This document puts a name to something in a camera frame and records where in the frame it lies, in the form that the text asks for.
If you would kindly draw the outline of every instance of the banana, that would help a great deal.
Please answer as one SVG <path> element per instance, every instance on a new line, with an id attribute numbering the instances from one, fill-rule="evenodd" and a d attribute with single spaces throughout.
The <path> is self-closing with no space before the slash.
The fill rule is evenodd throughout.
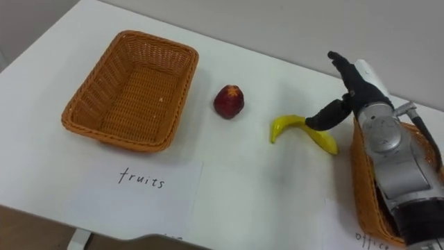
<path id="1" fill-rule="evenodd" d="M 271 124 L 270 141 L 275 143 L 276 137 L 288 126 L 296 126 L 305 131 L 312 140 L 324 149 L 326 152 L 337 155 L 339 153 L 338 145 L 334 138 L 326 131 L 315 131 L 305 125 L 305 117 L 297 115 L 284 115 L 273 120 Z"/>

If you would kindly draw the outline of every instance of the brown wicker basket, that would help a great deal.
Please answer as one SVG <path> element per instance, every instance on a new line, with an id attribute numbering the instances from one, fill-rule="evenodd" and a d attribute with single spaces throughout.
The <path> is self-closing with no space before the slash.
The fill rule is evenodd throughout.
<path id="1" fill-rule="evenodd" d="M 414 125 L 405 123 L 402 125 L 411 132 L 412 136 L 414 136 L 424 148 L 426 160 L 435 165 L 434 151 L 420 131 Z M 356 120 L 353 142 L 350 147 L 350 157 L 356 210 L 359 225 L 362 230 L 373 237 L 386 240 L 391 244 L 400 247 L 404 246 L 404 241 L 396 233 L 397 229 L 393 226 L 388 211 L 384 209 L 384 204 L 380 204 L 378 201 L 372 162 L 366 155 L 363 135 Z M 444 179 L 444 172 L 441 171 L 440 174 L 442 181 Z"/>
<path id="2" fill-rule="evenodd" d="M 191 47 L 120 32 L 67 104 L 62 124 L 125 149 L 161 151 L 174 137 L 197 62 Z"/>

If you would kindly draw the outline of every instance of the plastic fruit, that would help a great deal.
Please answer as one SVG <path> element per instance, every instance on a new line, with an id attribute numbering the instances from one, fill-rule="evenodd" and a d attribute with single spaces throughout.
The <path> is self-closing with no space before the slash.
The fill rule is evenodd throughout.
<path id="1" fill-rule="evenodd" d="M 318 146 L 324 149 L 324 151 L 332 155 L 338 154 L 338 145 L 327 131 L 315 131 L 309 128 L 307 125 L 305 125 L 305 117 L 300 117 L 298 115 L 284 115 L 273 120 L 270 131 L 271 143 L 275 143 L 276 137 L 280 135 L 288 126 L 301 128 Z"/>
<path id="2" fill-rule="evenodd" d="M 244 94 L 236 85 L 227 85 L 216 95 L 213 105 L 220 116 L 232 119 L 244 107 Z"/>

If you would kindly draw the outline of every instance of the metal robot arm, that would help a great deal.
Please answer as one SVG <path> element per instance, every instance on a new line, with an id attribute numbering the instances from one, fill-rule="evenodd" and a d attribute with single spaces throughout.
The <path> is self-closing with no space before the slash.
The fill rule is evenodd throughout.
<path id="1" fill-rule="evenodd" d="M 306 125 L 327 130 L 354 113 L 364 134 L 366 153 L 385 206 L 392 214 L 409 250 L 444 250 L 444 187 L 438 171 L 441 154 L 413 103 L 394 108 L 388 91 L 364 60 L 350 64 L 338 53 L 329 58 L 343 78 L 348 93 L 335 100 Z M 425 152 L 399 116 L 407 114 L 433 146 L 436 166 L 425 160 Z"/>

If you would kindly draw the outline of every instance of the red fruit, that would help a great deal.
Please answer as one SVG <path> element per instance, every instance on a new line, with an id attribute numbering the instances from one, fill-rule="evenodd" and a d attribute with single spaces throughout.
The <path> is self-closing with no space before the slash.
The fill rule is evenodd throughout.
<path id="1" fill-rule="evenodd" d="M 227 85 L 216 95 L 214 109 L 225 119 L 232 119 L 244 107 L 244 94 L 236 85 Z"/>

